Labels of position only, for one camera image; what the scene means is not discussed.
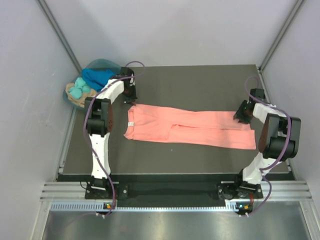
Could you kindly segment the pink t shirt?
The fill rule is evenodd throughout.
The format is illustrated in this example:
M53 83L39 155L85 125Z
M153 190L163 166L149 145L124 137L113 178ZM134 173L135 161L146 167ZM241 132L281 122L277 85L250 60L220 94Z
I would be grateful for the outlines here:
M128 140L255 150L255 131L233 111L188 111L137 104L128 110Z

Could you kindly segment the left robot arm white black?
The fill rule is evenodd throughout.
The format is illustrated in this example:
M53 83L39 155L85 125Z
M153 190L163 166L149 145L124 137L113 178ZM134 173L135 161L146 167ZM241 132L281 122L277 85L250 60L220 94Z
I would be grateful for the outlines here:
M83 133L92 153L87 191L93 199L116 200L109 164L109 138L114 125L113 103L120 95L126 104L134 104L137 100L135 73L128 66L121 67L119 73L112 76L95 96L87 97L84 102Z

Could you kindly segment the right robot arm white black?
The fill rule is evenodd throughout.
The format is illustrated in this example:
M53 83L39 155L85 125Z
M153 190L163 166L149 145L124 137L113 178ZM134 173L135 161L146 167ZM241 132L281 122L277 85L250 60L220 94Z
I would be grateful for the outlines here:
M278 164L294 158L298 153L301 120L291 117L266 102L265 91L252 88L249 100L244 100L233 117L241 124L258 119L263 128L258 141L258 153L253 161L231 183L218 185L223 200L263 198L261 182Z

